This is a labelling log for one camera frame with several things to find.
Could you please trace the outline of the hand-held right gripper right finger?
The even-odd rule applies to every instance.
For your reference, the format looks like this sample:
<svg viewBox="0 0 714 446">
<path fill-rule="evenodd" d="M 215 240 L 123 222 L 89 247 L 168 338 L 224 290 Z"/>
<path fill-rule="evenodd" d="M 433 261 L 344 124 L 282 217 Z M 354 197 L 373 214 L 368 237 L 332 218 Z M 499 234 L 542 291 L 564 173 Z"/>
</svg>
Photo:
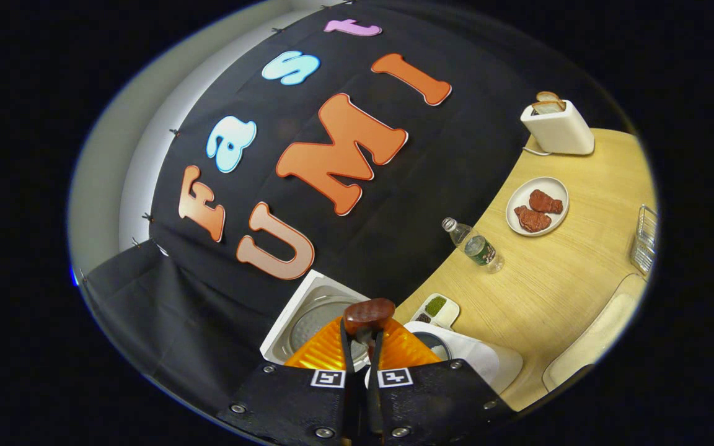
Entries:
<svg viewBox="0 0 714 446">
<path fill-rule="evenodd" d="M 515 419 L 502 398 L 516 378 L 511 348 L 425 328 L 451 350 L 440 359 L 391 317 L 371 328 L 366 428 L 380 444 L 458 444 Z"/>
</svg>

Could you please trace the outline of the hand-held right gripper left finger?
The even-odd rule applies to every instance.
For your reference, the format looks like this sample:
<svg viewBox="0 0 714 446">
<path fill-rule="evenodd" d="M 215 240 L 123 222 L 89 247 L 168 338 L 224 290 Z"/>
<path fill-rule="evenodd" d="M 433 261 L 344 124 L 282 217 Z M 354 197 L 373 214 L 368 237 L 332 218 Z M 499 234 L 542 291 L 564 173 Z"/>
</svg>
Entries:
<svg viewBox="0 0 714 446">
<path fill-rule="evenodd" d="M 335 317 L 285 364 L 258 365 L 218 420 L 273 444 L 352 443 L 358 376 L 342 320 Z"/>
</svg>

